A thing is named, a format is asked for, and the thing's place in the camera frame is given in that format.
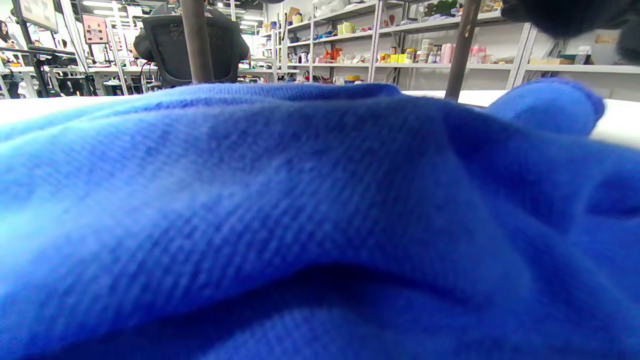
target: blue towel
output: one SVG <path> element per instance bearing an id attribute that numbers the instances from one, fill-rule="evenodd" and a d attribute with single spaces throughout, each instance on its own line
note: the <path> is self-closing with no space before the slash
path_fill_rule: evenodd
<path id="1" fill-rule="evenodd" d="M 603 110 L 207 85 L 0 127 L 0 359 L 638 359 Z"/>

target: ceiling light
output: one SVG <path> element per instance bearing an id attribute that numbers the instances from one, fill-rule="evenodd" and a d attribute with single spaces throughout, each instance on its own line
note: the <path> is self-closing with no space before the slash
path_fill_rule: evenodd
<path id="1" fill-rule="evenodd" d="M 121 16 L 127 16 L 127 13 L 125 12 L 111 12 L 109 10 L 94 10 L 93 13 L 98 14 L 98 15 L 121 15 Z"/>
<path id="2" fill-rule="evenodd" d="M 86 5 L 86 6 L 99 6 L 102 8 L 113 8 L 113 5 L 111 3 L 102 3 L 100 1 L 83 1 L 82 5 Z M 122 5 L 120 4 L 116 4 L 117 7 L 121 8 Z"/>

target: cardboard box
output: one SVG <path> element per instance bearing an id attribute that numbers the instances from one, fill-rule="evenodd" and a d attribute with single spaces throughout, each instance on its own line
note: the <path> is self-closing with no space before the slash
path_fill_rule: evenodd
<path id="1" fill-rule="evenodd" d="M 297 13 L 301 13 L 300 9 L 294 8 L 294 7 L 290 7 L 289 8 L 289 12 L 287 12 L 287 21 L 293 22 L 293 15 L 296 15 Z"/>
<path id="2" fill-rule="evenodd" d="M 573 65 L 573 60 L 569 59 L 531 59 L 529 60 L 529 65 Z"/>

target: office chair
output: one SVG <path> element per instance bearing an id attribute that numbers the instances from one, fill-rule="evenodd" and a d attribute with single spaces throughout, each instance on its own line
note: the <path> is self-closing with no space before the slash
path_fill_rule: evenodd
<path id="1" fill-rule="evenodd" d="M 209 50 L 215 83 L 237 82 L 240 49 L 237 23 L 218 17 L 206 17 Z M 158 15 L 142 19 L 163 86 L 173 88 L 191 84 L 191 69 L 181 16 Z"/>

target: monitor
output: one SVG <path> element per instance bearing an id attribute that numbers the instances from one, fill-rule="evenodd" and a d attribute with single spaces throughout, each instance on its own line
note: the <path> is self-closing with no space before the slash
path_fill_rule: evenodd
<path id="1" fill-rule="evenodd" d="M 55 33 L 58 32 L 54 0 L 17 0 L 20 12 L 26 22 L 40 26 Z"/>

